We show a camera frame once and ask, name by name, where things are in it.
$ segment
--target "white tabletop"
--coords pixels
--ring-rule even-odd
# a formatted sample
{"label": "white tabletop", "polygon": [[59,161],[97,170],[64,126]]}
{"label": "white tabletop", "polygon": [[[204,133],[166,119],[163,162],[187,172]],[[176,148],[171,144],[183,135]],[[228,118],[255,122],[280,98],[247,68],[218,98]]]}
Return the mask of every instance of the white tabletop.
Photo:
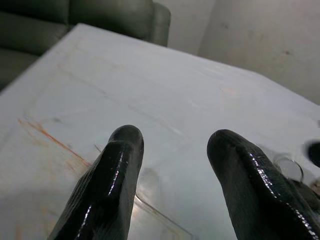
{"label": "white tabletop", "polygon": [[0,238],[43,239],[95,145],[131,124],[145,142],[139,196],[195,239],[236,239],[210,135],[233,130],[320,176],[302,152],[319,110],[259,74],[78,25],[0,95]]}

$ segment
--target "table surface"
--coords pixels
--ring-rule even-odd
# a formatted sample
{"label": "table surface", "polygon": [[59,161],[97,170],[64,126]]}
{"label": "table surface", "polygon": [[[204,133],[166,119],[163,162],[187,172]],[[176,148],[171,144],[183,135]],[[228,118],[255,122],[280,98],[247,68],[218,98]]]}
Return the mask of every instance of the table surface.
{"label": "table surface", "polygon": [[0,238],[43,239],[96,147],[131,124],[145,142],[139,196],[195,239],[236,239],[210,135],[288,153],[312,179],[303,144],[320,136],[319,110],[257,73],[80,24],[0,95]]}

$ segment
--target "black round object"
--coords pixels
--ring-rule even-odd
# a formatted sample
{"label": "black round object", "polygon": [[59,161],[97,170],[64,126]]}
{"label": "black round object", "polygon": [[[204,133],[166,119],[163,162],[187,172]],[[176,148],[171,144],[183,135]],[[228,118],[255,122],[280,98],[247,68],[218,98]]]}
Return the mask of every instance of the black round object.
{"label": "black round object", "polygon": [[314,165],[320,168],[320,141],[313,142],[307,147],[307,156]]}

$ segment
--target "white wall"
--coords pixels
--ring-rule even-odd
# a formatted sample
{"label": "white wall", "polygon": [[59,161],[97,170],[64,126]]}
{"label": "white wall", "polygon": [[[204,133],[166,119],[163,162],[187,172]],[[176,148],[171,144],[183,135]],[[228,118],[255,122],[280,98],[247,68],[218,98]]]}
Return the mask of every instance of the white wall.
{"label": "white wall", "polygon": [[168,47],[197,55],[216,0],[155,0],[171,11]]}
{"label": "white wall", "polygon": [[320,104],[320,0],[218,0],[199,55]]}

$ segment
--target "leather couch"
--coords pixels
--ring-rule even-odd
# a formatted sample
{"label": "leather couch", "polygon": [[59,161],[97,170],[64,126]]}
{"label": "leather couch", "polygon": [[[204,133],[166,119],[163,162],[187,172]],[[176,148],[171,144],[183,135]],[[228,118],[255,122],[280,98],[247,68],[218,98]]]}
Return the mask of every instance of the leather couch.
{"label": "leather couch", "polygon": [[153,0],[0,0],[0,90],[77,23],[166,46],[170,18]]}

